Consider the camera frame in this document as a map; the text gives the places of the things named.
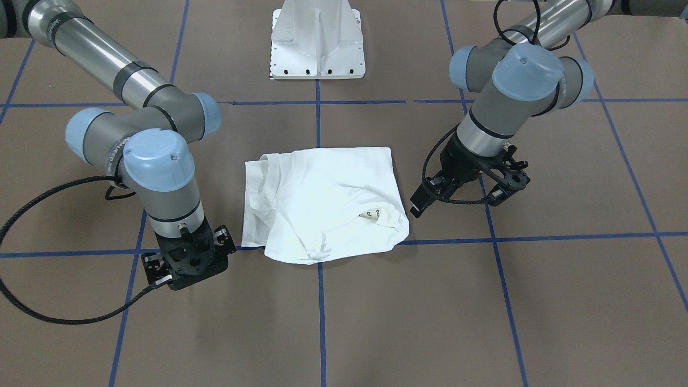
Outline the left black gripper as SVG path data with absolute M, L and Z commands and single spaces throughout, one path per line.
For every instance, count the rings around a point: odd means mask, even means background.
M 438 147 L 447 142 L 440 154 L 441 169 L 432 177 L 425 176 L 425 192 L 415 192 L 411 196 L 410 212 L 420 218 L 428 206 L 435 201 L 453 205 L 497 206 L 518 191 L 526 188 L 531 179 L 524 169 L 527 161 L 515 161 L 516 146 L 507 142 L 496 156 L 477 156 L 470 152 L 459 140 L 455 131 L 447 132 L 435 144 L 425 159 L 425 167 Z M 479 200 L 453 200 L 455 191 L 466 183 L 477 180 L 481 174 L 496 182 L 489 193 Z

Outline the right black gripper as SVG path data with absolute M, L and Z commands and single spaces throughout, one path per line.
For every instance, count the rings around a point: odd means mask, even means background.
M 228 268 L 228 255 L 237 251 L 226 225 L 212 231 L 208 222 L 191 232 L 182 226 L 179 238 L 156 234 L 159 253 L 144 253 L 141 262 L 148 286 L 153 289 L 166 284 L 179 291 Z

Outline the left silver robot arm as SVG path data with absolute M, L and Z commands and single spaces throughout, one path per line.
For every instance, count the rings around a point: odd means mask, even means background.
M 461 122 L 441 139 L 441 169 L 422 175 L 411 196 L 419 218 L 435 202 L 454 203 L 461 186 L 488 176 L 496 182 L 476 205 L 497 206 L 526 188 L 526 161 L 516 161 L 512 137 L 530 117 L 565 109 L 585 99 L 594 72 L 585 60 L 558 57 L 555 50 L 572 33 L 607 15 L 686 19 L 686 1 L 554 1 L 509 28 L 492 17 L 497 37 L 488 44 L 458 49 L 449 77 L 461 90 L 478 94 Z

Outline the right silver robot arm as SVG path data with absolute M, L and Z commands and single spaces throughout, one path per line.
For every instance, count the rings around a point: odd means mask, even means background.
M 2 1 L 2 38 L 17 37 L 52 47 L 131 108 L 76 113 L 66 143 L 114 187 L 140 196 L 160 247 L 142 256 L 148 283 L 178 291 L 226 270 L 236 248 L 226 226 L 209 225 L 188 147 L 220 128 L 217 102 L 177 88 L 72 1 Z

